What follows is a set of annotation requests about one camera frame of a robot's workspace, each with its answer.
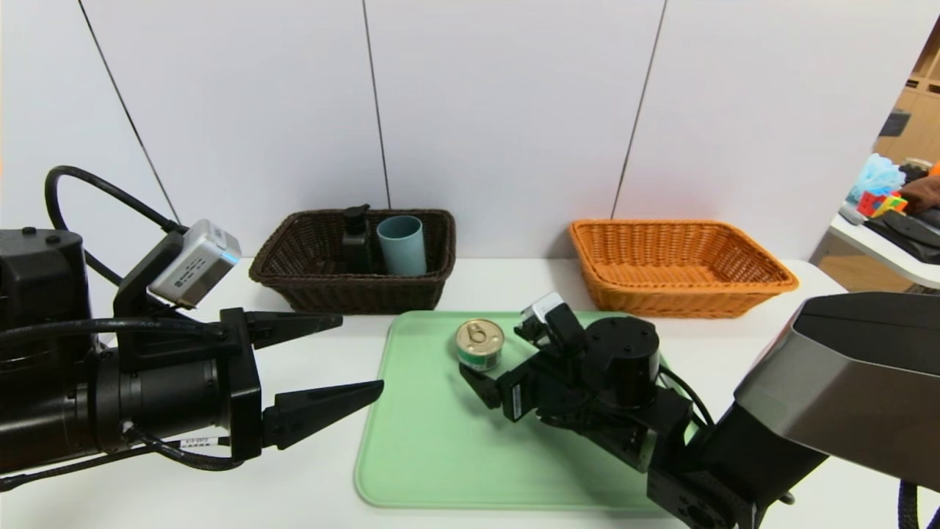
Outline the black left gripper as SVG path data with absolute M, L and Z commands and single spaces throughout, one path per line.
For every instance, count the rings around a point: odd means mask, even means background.
M 223 309 L 218 321 L 158 317 L 120 335 L 120 432 L 178 464 L 242 464 L 263 447 L 285 450 L 372 405 L 385 381 L 278 394 L 262 412 L 255 349 L 343 325 L 341 314 Z M 228 456 L 188 451 L 172 436 L 217 426 Z

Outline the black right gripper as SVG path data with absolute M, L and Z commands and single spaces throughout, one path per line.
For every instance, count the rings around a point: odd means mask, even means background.
M 534 352 L 499 378 L 461 364 L 461 378 L 488 409 L 511 422 L 535 412 L 543 424 L 574 424 L 581 412 L 581 356 L 555 346 Z

